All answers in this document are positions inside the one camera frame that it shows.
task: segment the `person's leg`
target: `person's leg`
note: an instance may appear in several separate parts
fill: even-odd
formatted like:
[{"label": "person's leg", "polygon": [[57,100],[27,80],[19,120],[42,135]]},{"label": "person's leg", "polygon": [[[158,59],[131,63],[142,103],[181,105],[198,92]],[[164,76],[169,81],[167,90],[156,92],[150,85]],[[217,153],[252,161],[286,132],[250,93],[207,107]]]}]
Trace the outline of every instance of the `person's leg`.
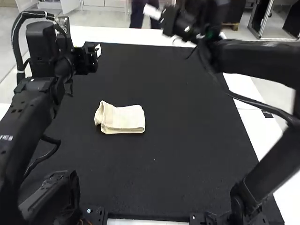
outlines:
[{"label": "person's leg", "polygon": [[[158,0],[148,0],[148,4],[154,6],[155,8],[159,8]],[[154,19],[151,20],[151,29],[160,29],[160,22]]]},{"label": "person's leg", "polygon": [[144,7],[145,0],[132,0],[131,2],[131,16],[130,16],[130,26],[129,28],[142,28],[144,19]]}]

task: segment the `folded towel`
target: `folded towel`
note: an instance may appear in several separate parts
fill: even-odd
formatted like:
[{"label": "folded towel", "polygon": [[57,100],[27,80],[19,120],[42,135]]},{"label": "folded towel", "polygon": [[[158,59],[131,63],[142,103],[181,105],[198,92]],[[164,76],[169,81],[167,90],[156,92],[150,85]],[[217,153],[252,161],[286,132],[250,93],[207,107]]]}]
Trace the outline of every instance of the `folded towel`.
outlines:
[{"label": "folded towel", "polygon": [[95,113],[95,125],[101,124],[105,134],[143,133],[145,131],[145,114],[140,105],[115,107],[105,101]]}]

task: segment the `black equipment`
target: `black equipment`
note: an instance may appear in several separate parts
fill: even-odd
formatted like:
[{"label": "black equipment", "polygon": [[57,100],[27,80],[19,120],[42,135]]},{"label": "black equipment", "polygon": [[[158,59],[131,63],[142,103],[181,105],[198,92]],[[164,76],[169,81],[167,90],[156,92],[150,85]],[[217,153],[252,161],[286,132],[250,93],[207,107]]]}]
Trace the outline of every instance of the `black equipment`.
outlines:
[{"label": "black equipment", "polygon": [[[220,84],[216,74],[228,72],[276,81],[299,91],[297,75],[300,67],[296,60],[300,56],[300,46],[295,43],[222,40],[219,34],[228,4],[227,0],[203,1],[197,17],[176,7],[166,7],[159,19],[163,33],[168,36],[178,35],[184,41],[197,44],[193,51],[198,54],[217,85]],[[13,43],[14,34],[20,28],[19,22],[32,14],[54,20],[53,15],[45,12],[22,12],[13,27]],[[26,62],[23,64],[14,46],[18,86],[9,111],[0,122],[0,218],[3,224],[45,224],[44,221],[52,218],[51,221],[56,225],[75,225],[82,216],[76,172],[50,174],[38,191],[17,206],[22,181],[60,145],[59,140],[43,133],[57,114],[65,93],[64,84],[72,84],[73,75],[94,72],[98,67],[95,46],[74,48],[69,34],[67,17],[60,18],[56,25],[51,22],[28,25],[26,36],[32,70],[32,77],[29,78],[24,75]],[[262,202],[300,169],[299,92],[295,98],[294,114],[290,115],[237,95],[227,87],[220,87],[235,99],[284,118],[289,127],[256,167],[231,189],[230,212],[219,217],[208,212],[191,213],[190,224],[267,225]],[[55,144],[56,148],[28,167],[39,140]],[[101,224],[105,224],[107,212],[103,208],[94,211],[96,216],[101,216]]]},{"label": "black equipment", "polygon": [[[35,166],[53,155],[60,145],[44,135],[55,118],[69,85],[73,95],[73,75],[96,72],[100,49],[85,44],[73,47],[68,17],[56,23],[34,22],[27,26],[26,38],[30,59],[23,64],[18,46],[18,32],[27,18],[54,21],[54,15],[41,11],[19,14],[12,29],[12,45],[17,60],[17,87],[12,104],[0,124],[0,211],[3,224],[77,224],[79,210],[79,179],[76,172],[51,173],[32,196],[17,205],[23,180]],[[25,78],[25,67],[30,63],[32,76]],[[52,151],[29,162],[39,140],[54,144]]]}]

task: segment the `floor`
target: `floor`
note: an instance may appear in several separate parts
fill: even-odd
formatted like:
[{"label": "floor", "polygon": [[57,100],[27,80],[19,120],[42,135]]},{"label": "floor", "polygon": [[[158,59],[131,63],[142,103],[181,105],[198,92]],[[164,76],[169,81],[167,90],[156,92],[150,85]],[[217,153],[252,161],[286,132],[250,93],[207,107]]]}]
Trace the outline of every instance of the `floor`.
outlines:
[{"label": "floor", "polygon": [[[62,15],[61,10],[47,10],[55,15]],[[10,45],[10,33],[14,19],[18,15],[17,8],[0,7],[0,82],[4,80],[6,75],[13,69],[15,65],[14,55]],[[70,17],[71,25],[78,26],[99,26],[99,27],[129,27],[129,16],[125,16],[123,12],[104,12],[104,11],[73,11],[67,14]],[[264,37],[286,37],[278,24],[283,22],[283,16],[273,12],[273,16],[269,18]],[[250,19],[250,12],[245,12],[240,22],[239,30],[232,31],[230,28],[224,28],[224,33],[227,38],[236,38],[248,41],[256,41],[256,38],[248,30],[247,25]],[[25,38],[25,27],[20,30],[20,47],[21,53],[24,55],[27,50],[27,43]],[[149,18],[144,19],[143,28],[150,28]],[[292,111],[293,91],[281,84],[269,82],[252,78],[254,84],[263,96],[265,102],[268,104],[280,107],[288,112]],[[4,80],[4,83],[11,83],[14,81]],[[9,102],[10,98],[2,95],[0,102]],[[276,118],[280,127],[286,127],[285,122],[280,118]]]}]

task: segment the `black foam mat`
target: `black foam mat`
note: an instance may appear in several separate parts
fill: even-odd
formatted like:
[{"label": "black foam mat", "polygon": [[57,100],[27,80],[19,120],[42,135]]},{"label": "black foam mat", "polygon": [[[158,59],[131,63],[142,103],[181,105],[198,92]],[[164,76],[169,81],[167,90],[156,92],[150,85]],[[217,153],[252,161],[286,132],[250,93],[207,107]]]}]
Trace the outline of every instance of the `black foam mat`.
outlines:
[{"label": "black foam mat", "polygon": [[[230,210],[231,187],[258,162],[233,100],[195,55],[183,60],[190,48],[101,47],[98,71],[74,78],[74,97],[64,98],[46,131],[62,140],[59,151],[32,172],[23,193],[51,171],[76,169],[82,203],[111,217],[188,221],[191,212]],[[101,100],[141,105],[145,133],[102,134],[94,124]],[[34,158],[50,148],[40,143]],[[283,224],[273,198],[264,209]]]}]

